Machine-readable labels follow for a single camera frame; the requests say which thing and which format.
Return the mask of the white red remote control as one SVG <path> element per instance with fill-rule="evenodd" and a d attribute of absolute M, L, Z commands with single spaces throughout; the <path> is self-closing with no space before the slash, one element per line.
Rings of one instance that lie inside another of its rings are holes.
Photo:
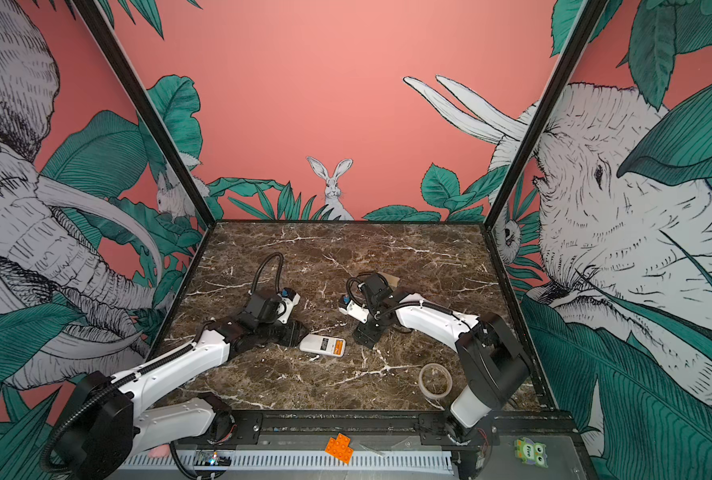
<path fill-rule="evenodd" d="M 316 355 L 340 358 L 345 353 L 346 341 L 342 338 L 309 334 L 300 342 L 301 351 Z"/>

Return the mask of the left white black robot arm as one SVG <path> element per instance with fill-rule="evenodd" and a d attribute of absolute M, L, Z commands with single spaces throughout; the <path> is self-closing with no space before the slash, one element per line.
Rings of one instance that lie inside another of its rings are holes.
<path fill-rule="evenodd" d="M 205 323 L 195 338 L 137 367 L 85 376 L 75 387 L 40 455 L 41 470 L 105 479 L 129 457 L 186 438 L 222 445 L 241 429 L 220 396 L 202 392 L 183 403 L 157 401 L 202 373 L 269 343 L 296 347 L 308 333 L 292 319 L 301 296 L 281 285 L 252 282 L 245 305 Z"/>

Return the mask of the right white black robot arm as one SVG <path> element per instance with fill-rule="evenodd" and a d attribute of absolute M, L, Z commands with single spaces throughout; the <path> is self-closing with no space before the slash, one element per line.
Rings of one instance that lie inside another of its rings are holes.
<path fill-rule="evenodd" d="M 530 377 L 532 362 L 502 317 L 465 314 L 421 294 L 393 289 L 377 272 L 351 277 L 339 310 L 359 321 L 353 338 L 374 348 L 394 325 L 420 332 L 455 351 L 466 386 L 446 410 L 444 429 L 462 444 L 491 412 L 502 409 Z"/>

